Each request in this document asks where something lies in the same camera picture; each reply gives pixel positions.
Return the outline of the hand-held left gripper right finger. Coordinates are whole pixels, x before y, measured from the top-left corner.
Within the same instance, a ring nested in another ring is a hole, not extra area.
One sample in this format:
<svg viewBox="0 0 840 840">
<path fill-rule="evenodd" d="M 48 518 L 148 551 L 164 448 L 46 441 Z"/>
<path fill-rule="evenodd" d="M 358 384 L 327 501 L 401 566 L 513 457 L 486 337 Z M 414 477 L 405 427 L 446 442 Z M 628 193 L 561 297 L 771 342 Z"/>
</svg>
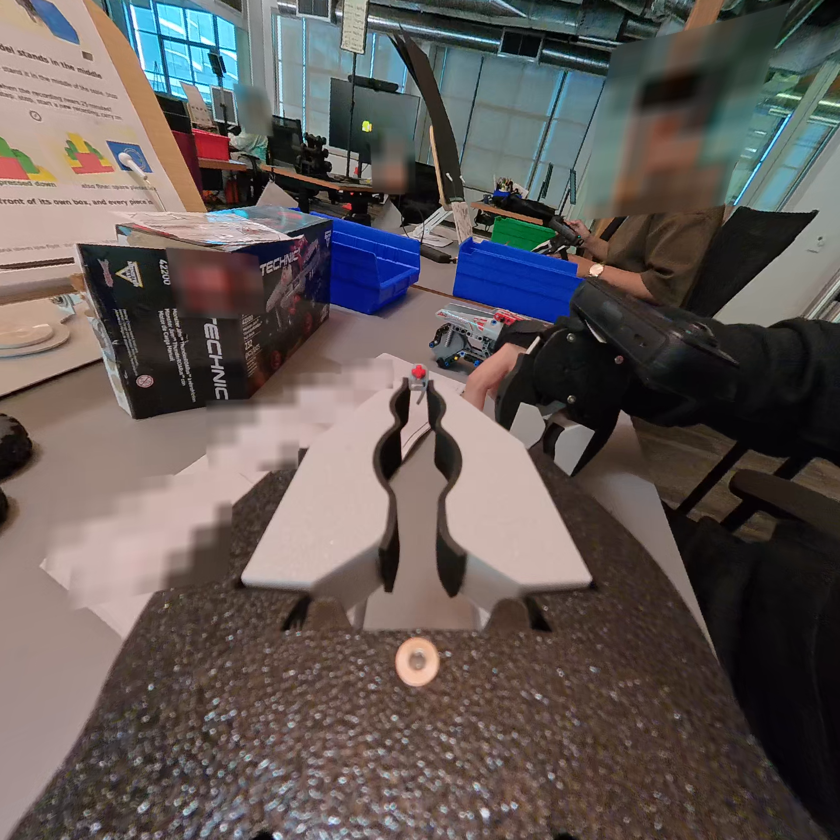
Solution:
<svg viewBox="0 0 840 840">
<path fill-rule="evenodd" d="M 508 599 L 588 589 L 581 554 L 528 450 L 461 395 L 428 385 L 437 500 L 437 576 L 491 613 Z"/>
</svg>

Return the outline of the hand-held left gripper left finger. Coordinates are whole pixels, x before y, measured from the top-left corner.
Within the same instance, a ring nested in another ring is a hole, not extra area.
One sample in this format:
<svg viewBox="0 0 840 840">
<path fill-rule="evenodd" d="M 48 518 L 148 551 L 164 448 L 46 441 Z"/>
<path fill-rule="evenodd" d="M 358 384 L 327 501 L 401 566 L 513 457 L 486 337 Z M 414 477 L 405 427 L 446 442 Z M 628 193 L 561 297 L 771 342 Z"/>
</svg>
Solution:
<svg viewBox="0 0 840 840">
<path fill-rule="evenodd" d="M 362 628 L 400 556 L 391 478 L 403 462 L 403 386 L 375 392 L 320 433 L 241 574 L 244 588 L 332 599 Z"/>
</svg>

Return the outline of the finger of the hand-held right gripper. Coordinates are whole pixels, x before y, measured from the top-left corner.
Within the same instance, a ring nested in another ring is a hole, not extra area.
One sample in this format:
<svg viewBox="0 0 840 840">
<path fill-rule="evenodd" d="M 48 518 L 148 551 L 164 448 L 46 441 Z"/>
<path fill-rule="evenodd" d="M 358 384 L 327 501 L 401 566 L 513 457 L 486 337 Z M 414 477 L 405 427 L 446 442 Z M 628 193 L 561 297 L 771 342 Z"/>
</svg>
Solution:
<svg viewBox="0 0 840 840">
<path fill-rule="evenodd" d="M 513 417 L 510 434 L 525 449 L 530 449 L 541 443 L 548 429 L 555 425 L 554 418 L 559 410 L 559 402 L 552 402 L 548 405 L 533 405 L 521 402 Z"/>
<path fill-rule="evenodd" d="M 579 461 L 592 440 L 594 432 L 568 418 L 556 418 L 554 422 L 561 431 L 556 437 L 554 444 L 553 460 L 555 461 Z"/>
</svg>

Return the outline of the blue plastic bin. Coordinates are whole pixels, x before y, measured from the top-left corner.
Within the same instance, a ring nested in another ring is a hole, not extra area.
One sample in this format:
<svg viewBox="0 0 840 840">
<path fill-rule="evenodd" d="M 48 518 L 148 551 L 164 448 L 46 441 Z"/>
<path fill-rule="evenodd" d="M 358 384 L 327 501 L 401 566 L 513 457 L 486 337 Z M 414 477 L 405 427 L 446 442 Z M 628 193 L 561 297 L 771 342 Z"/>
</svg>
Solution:
<svg viewBox="0 0 840 840">
<path fill-rule="evenodd" d="M 554 322 L 570 314 L 583 279 L 575 264 L 470 238 L 458 250 L 453 294 L 489 308 Z"/>
<path fill-rule="evenodd" d="M 402 298 L 421 270 L 414 238 L 330 217 L 330 302 L 374 314 Z"/>
</svg>

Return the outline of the person's right forearm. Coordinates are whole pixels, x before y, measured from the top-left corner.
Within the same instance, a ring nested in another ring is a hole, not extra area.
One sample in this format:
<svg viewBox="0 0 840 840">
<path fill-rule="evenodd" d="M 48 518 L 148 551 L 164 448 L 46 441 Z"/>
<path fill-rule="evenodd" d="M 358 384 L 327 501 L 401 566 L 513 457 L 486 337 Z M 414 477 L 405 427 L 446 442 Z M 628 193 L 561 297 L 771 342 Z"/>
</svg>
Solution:
<svg viewBox="0 0 840 840">
<path fill-rule="evenodd" d="M 692 401 L 634 381 L 623 411 L 660 427 L 706 426 L 777 458 L 809 449 L 837 465 L 839 325 L 804 318 L 769 327 L 710 318 L 700 323 L 739 363 L 733 400 Z"/>
</svg>

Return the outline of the wooden background desk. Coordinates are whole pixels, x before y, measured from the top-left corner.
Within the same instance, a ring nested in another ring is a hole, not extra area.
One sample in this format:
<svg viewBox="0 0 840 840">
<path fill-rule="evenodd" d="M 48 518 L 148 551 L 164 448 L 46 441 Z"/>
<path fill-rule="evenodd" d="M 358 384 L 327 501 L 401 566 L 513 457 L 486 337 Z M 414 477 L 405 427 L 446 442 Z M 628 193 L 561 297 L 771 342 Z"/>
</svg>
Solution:
<svg viewBox="0 0 840 840">
<path fill-rule="evenodd" d="M 254 205 L 268 184 L 273 183 L 288 193 L 292 205 L 302 212 L 324 213 L 370 224 L 369 216 L 375 217 L 389 196 L 377 192 L 368 183 L 302 175 L 293 169 L 254 159 L 223 161 L 200 157 L 197 167 L 201 172 L 202 189 L 206 193 L 209 191 L 210 172 L 224 178 L 222 191 L 225 197 L 216 200 L 216 208 L 222 204 L 231 207 Z"/>
</svg>

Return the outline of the person's right hand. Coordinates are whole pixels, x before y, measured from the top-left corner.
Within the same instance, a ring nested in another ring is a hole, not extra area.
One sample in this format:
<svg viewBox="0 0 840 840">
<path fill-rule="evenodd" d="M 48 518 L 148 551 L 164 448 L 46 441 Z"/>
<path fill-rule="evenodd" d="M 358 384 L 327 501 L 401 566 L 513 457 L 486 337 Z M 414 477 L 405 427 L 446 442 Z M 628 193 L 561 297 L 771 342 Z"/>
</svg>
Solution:
<svg viewBox="0 0 840 840">
<path fill-rule="evenodd" d="M 526 352 L 513 343 L 504 344 L 497 352 L 483 360 L 470 374 L 462 396 L 479 411 L 483 411 L 486 399 L 495 398 L 498 388 L 518 363 L 519 356 Z"/>
</svg>

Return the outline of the partly built toy truck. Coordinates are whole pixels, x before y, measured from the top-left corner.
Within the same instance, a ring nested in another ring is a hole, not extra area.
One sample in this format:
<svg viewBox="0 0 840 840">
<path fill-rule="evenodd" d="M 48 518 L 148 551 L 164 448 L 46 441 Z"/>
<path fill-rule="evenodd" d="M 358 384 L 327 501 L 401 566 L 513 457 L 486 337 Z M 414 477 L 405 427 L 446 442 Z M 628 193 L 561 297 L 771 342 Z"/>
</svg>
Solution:
<svg viewBox="0 0 840 840">
<path fill-rule="evenodd" d="M 429 347 L 443 370 L 465 364 L 476 368 L 507 344 L 527 350 L 534 341 L 546 340 L 557 329 L 555 324 L 507 309 L 457 302 L 439 309 L 436 317 L 440 324 Z"/>
</svg>

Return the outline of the black office chair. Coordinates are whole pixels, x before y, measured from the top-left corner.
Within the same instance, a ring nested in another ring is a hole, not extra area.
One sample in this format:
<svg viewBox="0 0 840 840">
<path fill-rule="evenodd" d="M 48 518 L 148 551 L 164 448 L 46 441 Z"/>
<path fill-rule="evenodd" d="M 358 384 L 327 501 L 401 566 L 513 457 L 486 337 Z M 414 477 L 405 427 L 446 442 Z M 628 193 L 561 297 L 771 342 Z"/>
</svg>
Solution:
<svg viewBox="0 0 840 840">
<path fill-rule="evenodd" d="M 735 208 L 712 239 L 693 287 L 681 307 L 703 318 L 715 317 L 753 278 L 779 257 L 816 216 L 817 211 L 790 213 Z M 736 441 L 675 512 L 687 516 L 751 449 L 781 457 L 781 442 L 772 442 L 769 438 L 755 445 Z"/>
</svg>

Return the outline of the green plastic bin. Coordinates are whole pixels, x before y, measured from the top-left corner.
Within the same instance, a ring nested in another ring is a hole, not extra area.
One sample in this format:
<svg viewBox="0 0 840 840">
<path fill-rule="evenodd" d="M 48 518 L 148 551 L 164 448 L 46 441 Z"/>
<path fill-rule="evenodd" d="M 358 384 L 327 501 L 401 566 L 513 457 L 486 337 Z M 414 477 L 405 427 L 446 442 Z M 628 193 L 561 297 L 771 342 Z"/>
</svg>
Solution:
<svg viewBox="0 0 840 840">
<path fill-rule="evenodd" d="M 533 252 L 557 235 L 551 227 L 523 222 L 520 219 L 496 216 L 490 241 L 515 249 Z"/>
</svg>

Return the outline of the white instruction booklet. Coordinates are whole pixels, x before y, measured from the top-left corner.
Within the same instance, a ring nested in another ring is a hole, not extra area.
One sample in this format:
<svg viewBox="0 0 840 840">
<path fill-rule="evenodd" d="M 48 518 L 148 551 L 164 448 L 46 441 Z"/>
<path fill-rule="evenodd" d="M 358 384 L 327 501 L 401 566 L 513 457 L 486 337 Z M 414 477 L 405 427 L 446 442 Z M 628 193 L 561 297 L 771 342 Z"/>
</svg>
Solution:
<svg viewBox="0 0 840 840">
<path fill-rule="evenodd" d="M 410 382 L 406 425 L 397 434 L 401 464 L 429 431 L 426 386 L 411 365 L 384 353 L 340 373 L 319 374 L 290 400 L 214 410 L 206 454 L 173 476 L 118 494 L 52 532 L 40 569 L 126 637 L 155 592 L 217 579 L 229 548 L 223 526 L 233 505 L 270 472 L 295 469 L 339 425 L 375 396 Z"/>
</svg>

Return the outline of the black toy box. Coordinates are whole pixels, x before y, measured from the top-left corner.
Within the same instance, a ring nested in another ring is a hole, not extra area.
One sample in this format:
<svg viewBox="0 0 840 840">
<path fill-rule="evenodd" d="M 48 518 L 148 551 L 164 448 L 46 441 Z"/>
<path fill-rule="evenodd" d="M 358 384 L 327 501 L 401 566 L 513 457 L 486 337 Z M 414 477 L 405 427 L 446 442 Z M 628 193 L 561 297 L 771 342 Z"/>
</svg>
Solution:
<svg viewBox="0 0 840 840">
<path fill-rule="evenodd" d="M 328 217 L 281 206 L 121 213 L 116 231 L 77 253 L 132 418 L 249 399 L 329 317 Z"/>
</svg>

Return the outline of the person's black clothing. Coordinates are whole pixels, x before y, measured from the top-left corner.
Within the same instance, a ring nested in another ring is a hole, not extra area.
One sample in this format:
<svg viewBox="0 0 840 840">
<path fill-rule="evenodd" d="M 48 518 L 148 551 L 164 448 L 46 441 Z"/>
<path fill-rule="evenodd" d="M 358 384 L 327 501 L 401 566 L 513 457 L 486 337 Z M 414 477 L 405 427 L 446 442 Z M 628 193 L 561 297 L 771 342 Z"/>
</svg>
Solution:
<svg viewBox="0 0 840 840">
<path fill-rule="evenodd" d="M 745 541 L 668 514 L 749 727 L 825 833 L 839 834 L 839 544 L 796 520 Z"/>
</svg>

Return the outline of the black curved panel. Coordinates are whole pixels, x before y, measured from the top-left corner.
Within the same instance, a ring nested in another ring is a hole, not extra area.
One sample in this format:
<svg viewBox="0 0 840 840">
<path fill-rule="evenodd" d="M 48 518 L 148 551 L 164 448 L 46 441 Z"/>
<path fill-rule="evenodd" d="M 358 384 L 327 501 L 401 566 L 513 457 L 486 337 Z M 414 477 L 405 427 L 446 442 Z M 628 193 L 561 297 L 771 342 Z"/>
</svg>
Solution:
<svg viewBox="0 0 840 840">
<path fill-rule="evenodd" d="M 430 122 L 430 151 L 440 202 L 445 207 L 452 203 L 464 203 L 465 184 L 460 171 L 458 146 L 429 58 L 402 29 L 392 33 L 391 40 L 426 106 Z"/>
</svg>

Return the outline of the white round stand base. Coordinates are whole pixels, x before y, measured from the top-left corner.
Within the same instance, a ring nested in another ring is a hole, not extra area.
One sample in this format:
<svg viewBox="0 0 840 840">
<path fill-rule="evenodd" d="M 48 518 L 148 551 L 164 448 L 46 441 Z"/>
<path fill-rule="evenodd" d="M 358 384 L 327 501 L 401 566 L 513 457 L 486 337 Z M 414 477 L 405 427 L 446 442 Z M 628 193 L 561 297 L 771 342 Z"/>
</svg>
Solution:
<svg viewBox="0 0 840 840">
<path fill-rule="evenodd" d="M 70 340 L 63 322 L 1 321 L 1 359 L 12 360 L 57 350 Z"/>
</svg>

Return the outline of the black monitor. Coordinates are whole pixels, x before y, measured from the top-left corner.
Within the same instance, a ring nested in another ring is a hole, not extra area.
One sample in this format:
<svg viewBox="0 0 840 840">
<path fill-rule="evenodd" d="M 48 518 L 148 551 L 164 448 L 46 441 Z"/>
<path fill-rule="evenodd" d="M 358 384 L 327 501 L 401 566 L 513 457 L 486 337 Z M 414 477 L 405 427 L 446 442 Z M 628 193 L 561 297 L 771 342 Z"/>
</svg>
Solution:
<svg viewBox="0 0 840 840">
<path fill-rule="evenodd" d="M 378 192 L 405 194 L 414 185 L 415 131 L 420 100 L 331 79 L 329 145 L 371 167 Z"/>
</svg>

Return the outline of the red plastic bin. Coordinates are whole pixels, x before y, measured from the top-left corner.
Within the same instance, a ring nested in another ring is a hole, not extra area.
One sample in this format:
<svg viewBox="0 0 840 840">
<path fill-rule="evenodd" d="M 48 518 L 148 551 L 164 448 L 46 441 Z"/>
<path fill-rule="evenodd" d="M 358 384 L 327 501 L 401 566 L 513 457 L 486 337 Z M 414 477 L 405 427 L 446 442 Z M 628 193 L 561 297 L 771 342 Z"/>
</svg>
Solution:
<svg viewBox="0 0 840 840">
<path fill-rule="evenodd" d="M 191 133 L 173 131 L 172 134 L 185 157 L 191 154 L 199 161 L 229 160 L 229 141 L 224 135 L 202 130 Z"/>
</svg>

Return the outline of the hanging white paper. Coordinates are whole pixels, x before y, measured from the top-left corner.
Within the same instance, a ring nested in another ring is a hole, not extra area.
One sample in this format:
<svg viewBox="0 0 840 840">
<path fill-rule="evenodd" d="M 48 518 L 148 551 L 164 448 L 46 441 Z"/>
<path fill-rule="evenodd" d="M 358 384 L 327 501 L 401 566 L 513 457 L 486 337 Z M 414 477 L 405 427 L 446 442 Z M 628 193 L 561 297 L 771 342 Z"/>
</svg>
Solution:
<svg viewBox="0 0 840 840">
<path fill-rule="evenodd" d="M 342 1 L 340 47 L 356 56 L 366 50 L 370 1 Z"/>
</svg>

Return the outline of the white instruction poster board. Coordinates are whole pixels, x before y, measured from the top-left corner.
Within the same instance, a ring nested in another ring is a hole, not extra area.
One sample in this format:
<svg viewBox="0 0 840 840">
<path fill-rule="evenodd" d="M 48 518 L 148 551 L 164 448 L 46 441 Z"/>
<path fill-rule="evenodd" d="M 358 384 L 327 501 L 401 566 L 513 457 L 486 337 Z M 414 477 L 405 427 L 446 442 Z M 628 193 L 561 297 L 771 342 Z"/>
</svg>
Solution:
<svg viewBox="0 0 840 840">
<path fill-rule="evenodd" d="M 198 210 L 128 40 L 93 2 L 1 2 L 2 270 L 60 266 L 122 214 Z"/>
</svg>

